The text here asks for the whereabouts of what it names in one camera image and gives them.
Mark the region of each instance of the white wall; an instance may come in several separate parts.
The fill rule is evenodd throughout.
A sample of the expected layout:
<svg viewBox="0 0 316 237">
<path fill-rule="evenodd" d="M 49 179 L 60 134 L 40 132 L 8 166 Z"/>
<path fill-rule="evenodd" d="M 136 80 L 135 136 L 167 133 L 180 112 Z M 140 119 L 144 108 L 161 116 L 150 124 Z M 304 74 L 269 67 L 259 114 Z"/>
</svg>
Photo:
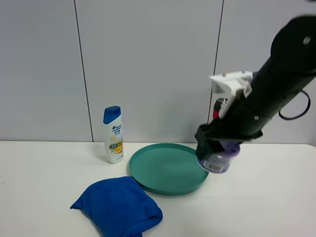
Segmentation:
<svg viewBox="0 0 316 237">
<path fill-rule="evenodd" d="M 77 0 L 95 141 L 122 107 L 129 142 L 194 142 L 207 121 L 221 0 Z"/>
<path fill-rule="evenodd" d="M 225 0 L 216 73 L 257 71 L 270 55 L 272 41 L 287 22 L 298 15 L 315 14 L 316 3 L 305 0 Z M 312 106 L 298 120 L 284 121 L 277 115 L 264 129 L 259 143 L 307 143 L 316 145 L 316 80 L 307 87 Z M 282 113 L 300 114 L 307 99 L 299 94 Z"/>
<path fill-rule="evenodd" d="M 0 140 L 92 141 L 72 0 L 0 2 Z"/>
</svg>

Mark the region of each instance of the purple object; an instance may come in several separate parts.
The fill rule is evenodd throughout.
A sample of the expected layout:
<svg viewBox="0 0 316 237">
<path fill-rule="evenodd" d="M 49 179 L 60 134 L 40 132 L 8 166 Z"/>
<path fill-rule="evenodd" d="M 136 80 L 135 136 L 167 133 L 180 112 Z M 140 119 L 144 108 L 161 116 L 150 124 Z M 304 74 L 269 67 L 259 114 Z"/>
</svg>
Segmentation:
<svg viewBox="0 0 316 237">
<path fill-rule="evenodd" d="M 224 152 L 215 153 L 207 159 L 198 160 L 198 163 L 207 171 L 213 173 L 224 173 L 230 166 L 231 158 L 237 156 L 240 152 L 238 142 L 220 142 L 225 149 Z"/>
</svg>

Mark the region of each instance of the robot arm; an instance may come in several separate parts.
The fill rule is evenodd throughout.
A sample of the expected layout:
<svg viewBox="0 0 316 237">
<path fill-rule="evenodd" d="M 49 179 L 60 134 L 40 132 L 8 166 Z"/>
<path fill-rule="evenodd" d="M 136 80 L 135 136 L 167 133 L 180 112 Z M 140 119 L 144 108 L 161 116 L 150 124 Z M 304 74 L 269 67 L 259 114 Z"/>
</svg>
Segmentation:
<svg viewBox="0 0 316 237">
<path fill-rule="evenodd" d="M 275 37 L 270 58 L 253 75 L 212 76 L 213 85 L 231 94 L 219 118 L 198 128 L 197 158 L 203 168 L 225 172 L 239 144 L 259 138 L 261 129 L 316 77 L 316 16 L 292 19 Z"/>
</svg>

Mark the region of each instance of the blue bottle cap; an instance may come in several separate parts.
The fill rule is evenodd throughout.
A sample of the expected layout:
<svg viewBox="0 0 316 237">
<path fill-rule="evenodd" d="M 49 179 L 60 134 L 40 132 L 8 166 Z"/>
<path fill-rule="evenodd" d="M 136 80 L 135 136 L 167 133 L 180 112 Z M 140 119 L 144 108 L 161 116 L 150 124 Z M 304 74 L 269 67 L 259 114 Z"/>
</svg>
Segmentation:
<svg viewBox="0 0 316 237">
<path fill-rule="evenodd" d="M 111 106 L 104 110 L 103 123 L 109 124 L 121 115 L 120 106 Z"/>
</svg>

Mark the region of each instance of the folded towel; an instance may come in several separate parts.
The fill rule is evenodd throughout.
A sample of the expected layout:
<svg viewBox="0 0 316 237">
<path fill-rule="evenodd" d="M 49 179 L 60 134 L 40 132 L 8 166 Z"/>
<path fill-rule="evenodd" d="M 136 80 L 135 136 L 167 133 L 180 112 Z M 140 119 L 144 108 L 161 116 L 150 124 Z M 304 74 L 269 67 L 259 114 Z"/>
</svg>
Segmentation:
<svg viewBox="0 0 316 237">
<path fill-rule="evenodd" d="M 90 185 L 70 207 L 82 210 L 105 237 L 141 237 L 162 220 L 162 212 L 132 177 Z"/>
</svg>

